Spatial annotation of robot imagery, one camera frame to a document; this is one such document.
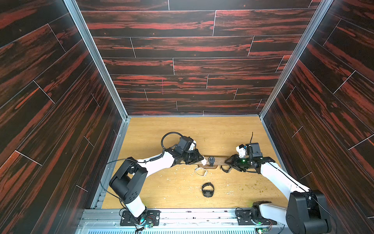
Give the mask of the dark wooden watch stand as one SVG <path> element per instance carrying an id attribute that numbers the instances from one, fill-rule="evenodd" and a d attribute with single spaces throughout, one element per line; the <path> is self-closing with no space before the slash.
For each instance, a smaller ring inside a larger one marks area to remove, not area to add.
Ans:
<path id="1" fill-rule="evenodd" d="M 214 164 L 213 167 L 209 167 L 209 162 L 208 162 L 208 158 L 209 158 L 209 157 L 215 157 L 215 164 Z M 202 168 L 205 168 L 205 169 L 207 169 L 207 170 L 208 170 L 208 169 L 217 169 L 217 168 L 219 169 L 221 165 L 226 166 L 226 165 L 228 165 L 228 164 L 226 163 L 226 160 L 229 159 L 229 157 L 223 157 L 223 156 L 204 156 L 204 158 L 207 160 L 206 165 L 203 166 L 203 165 L 201 164 L 201 162 L 198 162 L 197 165 L 198 165 L 198 167 L 202 167 Z"/>

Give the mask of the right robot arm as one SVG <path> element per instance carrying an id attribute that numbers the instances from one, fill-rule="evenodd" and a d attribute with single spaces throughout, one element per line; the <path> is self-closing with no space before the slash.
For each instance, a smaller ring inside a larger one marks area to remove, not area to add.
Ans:
<path id="1" fill-rule="evenodd" d="M 332 231 L 325 195 L 311 190 L 285 172 L 271 157 L 263 156 L 258 143 L 239 145 L 237 154 L 225 163 L 239 172 L 256 172 L 271 181 L 287 198 L 287 207 L 269 201 L 254 202 L 250 220 L 255 225 L 272 221 L 287 226 L 293 234 L 327 234 Z"/>

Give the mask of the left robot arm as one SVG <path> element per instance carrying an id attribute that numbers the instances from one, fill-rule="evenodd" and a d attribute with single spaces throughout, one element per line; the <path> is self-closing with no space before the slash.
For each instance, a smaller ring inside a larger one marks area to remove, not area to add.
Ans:
<path id="1" fill-rule="evenodd" d="M 142 160 L 132 157 L 125 159 L 109 182 L 109 187 L 124 203 L 131 221 L 137 226 L 149 218 L 140 192 L 150 175 L 182 162 L 190 165 L 205 159 L 196 148 L 196 141 L 187 136 L 181 136 L 179 142 L 169 148 L 165 148 L 164 145 L 161 147 L 162 153 L 154 157 Z"/>

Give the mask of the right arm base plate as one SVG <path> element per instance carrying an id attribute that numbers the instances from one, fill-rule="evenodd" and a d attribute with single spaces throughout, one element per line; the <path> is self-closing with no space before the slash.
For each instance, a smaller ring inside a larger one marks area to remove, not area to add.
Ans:
<path id="1" fill-rule="evenodd" d="M 240 226 L 245 225 L 277 225 L 277 222 L 271 219 L 255 216 L 251 208 L 236 208 L 235 215 Z"/>

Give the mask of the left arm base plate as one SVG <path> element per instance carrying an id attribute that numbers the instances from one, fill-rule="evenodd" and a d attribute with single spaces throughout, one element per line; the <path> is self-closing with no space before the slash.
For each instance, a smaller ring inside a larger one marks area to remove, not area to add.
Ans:
<path id="1" fill-rule="evenodd" d="M 135 217 L 130 211 L 124 210 L 121 215 L 120 226 L 151 228 L 158 226 L 160 221 L 160 210 L 146 209 L 139 217 Z"/>

